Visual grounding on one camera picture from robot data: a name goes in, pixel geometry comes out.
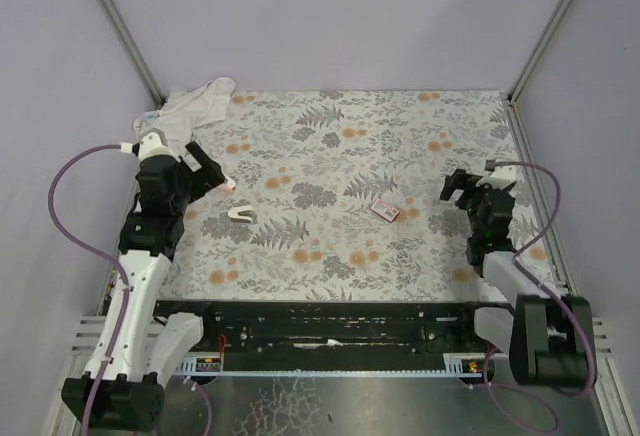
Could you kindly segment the right aluminium frame post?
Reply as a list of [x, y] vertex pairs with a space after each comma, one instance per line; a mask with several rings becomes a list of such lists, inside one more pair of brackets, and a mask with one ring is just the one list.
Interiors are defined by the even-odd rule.
[[520, 75], [516, 78], [511, 89], [506, 93], [506, 100], [511, 105], [514, 105], [524, 92], [524, 89], [533, 76], [537, 66], [543, 59], [547, 48], [560, 29], [565, 17], [568, 15], [574, 1], [575, 0], [558, 0]]

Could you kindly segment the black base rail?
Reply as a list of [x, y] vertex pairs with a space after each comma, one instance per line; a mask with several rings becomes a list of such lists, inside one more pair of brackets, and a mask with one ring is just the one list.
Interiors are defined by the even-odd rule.
[[203, 322], [192, 351], [221, 356], [229, 375], [418, 376], [450, 370], [447, 357], [483, 358], [482, 311], [507, 303], [160, 300], [152, 328], [189, 313]]

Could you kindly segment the red white staples box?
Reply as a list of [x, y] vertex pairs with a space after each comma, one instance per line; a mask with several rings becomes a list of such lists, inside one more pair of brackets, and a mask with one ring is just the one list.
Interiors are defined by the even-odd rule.
[[393, 223], [399, 216], [399, 210], [382, 199], [375, 200], [370, 210], [388, 223]]

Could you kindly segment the left aluminium frame post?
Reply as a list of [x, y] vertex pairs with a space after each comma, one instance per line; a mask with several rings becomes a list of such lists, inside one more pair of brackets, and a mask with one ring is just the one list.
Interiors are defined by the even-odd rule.
[[97, 2], [146, 93], [154, 106], [156, 108], [160, 107], [165, 100], [164, 94], [121, 15], [116, 2], [114, 0], [97, 0]]

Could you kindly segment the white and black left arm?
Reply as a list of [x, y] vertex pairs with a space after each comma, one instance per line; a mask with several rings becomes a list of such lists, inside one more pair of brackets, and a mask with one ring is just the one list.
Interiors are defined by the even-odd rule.
[[226, 183], [219, 163], [194, 141], [187, 152], [196, 170], [159, 136], [149, 135], [118, 150], [139, 161], [137, 192], [112, 256], [71, 234], [57, 214], [57, 229], [71, 242], [108, 261], [116, 271], [111, 302], [98, 342], [81, 376], [63, 384], [62, 401], [81, 425], [92, 429], [152, 432], [165, 401], [165, 388], [204, 334], [201, 317], [170, 316], [147, 344], [156, 301], [181, 237], [188, 206]]

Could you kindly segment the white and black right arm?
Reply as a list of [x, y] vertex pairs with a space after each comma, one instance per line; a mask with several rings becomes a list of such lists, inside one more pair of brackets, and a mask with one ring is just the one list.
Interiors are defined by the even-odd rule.
[[443, 201], [460, 195], [456, 205], [471, 228], [467, 261], [510, 305], [477, 310], [475, 332], [507, 355], [519, 384], [584, 393], [597, 378], [591, 307], [582, 297], [550, 288], [520, 262], [509, 236], [515, 168], [489, 161], [484, 176], [458, 168], [440, 193]]

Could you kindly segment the floral patterned table mat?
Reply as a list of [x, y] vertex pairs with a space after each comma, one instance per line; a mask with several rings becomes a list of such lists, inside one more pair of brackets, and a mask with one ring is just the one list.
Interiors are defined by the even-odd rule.
[[[439, 199], [457, 168], [517, 158], [498, 92], [242, 92], [192, 137], [237, 186], [188, 208], [161, 298], [501, 300], [467, 263], [465, 213]], [[244, 205], [256, 223], [229, 219]]]

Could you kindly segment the aluminium frame post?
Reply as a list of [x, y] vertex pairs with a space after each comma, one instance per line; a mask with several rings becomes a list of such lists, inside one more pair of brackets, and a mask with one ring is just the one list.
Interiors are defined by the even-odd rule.
[[114, 0], [97, 0], [97, 2], [146, 93], [154, 106], [156, 108], [160, 107], [165, 100], [164, 94], [121, 15], [116, 2]]
[[537, 66], [543, 59], [547, 48], [560, 29], [565, 17], [568, 15], [574, 1], [575, 0], [558, 0], [520, 75], [516, 78], [511, 89], [506, 93], [506, 100], [511, 105], [514, 105], [524, 92], [524, 89], [533, 76]]

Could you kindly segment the crumpled white cloth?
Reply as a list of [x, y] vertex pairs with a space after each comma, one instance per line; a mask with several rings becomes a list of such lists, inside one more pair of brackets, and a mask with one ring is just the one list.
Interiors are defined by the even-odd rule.
[[192, 91], [172, 92], [159, 110], [134, 121], [133, 132], [140, 139], [151, 129], [160, 130], [169, 148], [184, 156], [197, 128], [225, 119], [235, 89], [233, 79], [220, 77]]

